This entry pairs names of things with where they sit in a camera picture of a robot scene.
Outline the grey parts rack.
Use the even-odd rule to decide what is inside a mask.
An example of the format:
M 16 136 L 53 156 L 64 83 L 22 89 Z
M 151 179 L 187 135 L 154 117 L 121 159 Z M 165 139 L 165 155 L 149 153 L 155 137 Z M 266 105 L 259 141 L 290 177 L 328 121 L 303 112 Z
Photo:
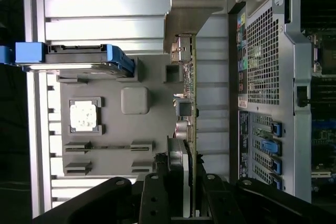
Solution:
M 167 55 L 137 56 L 134 76 L 110 77 L 86 71 L 60 83 L 62 164 L 66 176 L 137 175 L 153 170 L 154 157 L 167 150 L 175 130 L 174 94 L 180 68 Z M 77 132 L 70 106 L 91 101 L 97 127 Z

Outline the silver CPU chip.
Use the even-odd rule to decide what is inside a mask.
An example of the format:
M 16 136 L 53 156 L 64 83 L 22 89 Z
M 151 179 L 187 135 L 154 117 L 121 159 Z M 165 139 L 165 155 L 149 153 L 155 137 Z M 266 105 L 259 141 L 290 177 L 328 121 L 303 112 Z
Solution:
M 75 101 L 70 106 L 70 126 L 77 132 L 91 132 L 97 127 L 97 108 L 91 101 Z

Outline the green motherboard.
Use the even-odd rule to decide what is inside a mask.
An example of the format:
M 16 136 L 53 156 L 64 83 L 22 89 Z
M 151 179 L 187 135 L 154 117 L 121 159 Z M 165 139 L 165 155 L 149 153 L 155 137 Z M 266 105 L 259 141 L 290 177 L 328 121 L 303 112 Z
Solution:
M 313 41 L 315 35 L 336 35 L 336 26 L 307 26 L 302 33 L 311 43 L 311 81 L 297 89 L 298 106 L 311 111 L 311 190 L 326 193 L 336 191 L 336 75 L 313 72 Z

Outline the coloured rear port panel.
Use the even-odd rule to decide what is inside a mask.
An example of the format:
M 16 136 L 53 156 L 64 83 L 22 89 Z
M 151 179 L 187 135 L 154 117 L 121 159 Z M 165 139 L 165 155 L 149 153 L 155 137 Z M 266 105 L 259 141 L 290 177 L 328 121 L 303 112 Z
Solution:
M 246 31 L 246 14 L 242 12 L 237 18 L 237 60 L 238 60 L 238 93 L 247 93 L 247 31 Z

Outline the black and grey PC case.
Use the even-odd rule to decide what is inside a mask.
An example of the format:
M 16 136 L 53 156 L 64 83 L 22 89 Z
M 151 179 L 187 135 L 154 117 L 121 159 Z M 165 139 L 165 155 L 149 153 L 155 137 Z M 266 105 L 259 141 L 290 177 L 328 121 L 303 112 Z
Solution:
M 304 27 L 336 26 L 336 0 L 228 0 L 229 179 L 254 178 L 306 201 L 335 197 L 311 190 L 311 111 L 298 106 L 298 88 L 311 81 L 311 43 Z M 246 14 L 247 93 L 238 93 L 237 18 Z M 282 123 L 282 137 L 271 122 Z M 264 139 L 280 142 L 282 155 L 261 149 Z M 282 175 L 271 160 L 282 161 Z

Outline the CPU socket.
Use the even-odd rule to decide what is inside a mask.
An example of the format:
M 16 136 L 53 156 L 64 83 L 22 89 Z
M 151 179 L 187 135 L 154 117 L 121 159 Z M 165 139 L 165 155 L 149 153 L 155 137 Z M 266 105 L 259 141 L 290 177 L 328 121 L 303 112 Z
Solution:
M 336 35 L 315 35 L 313 41 L 313 72 L 336 75 Z

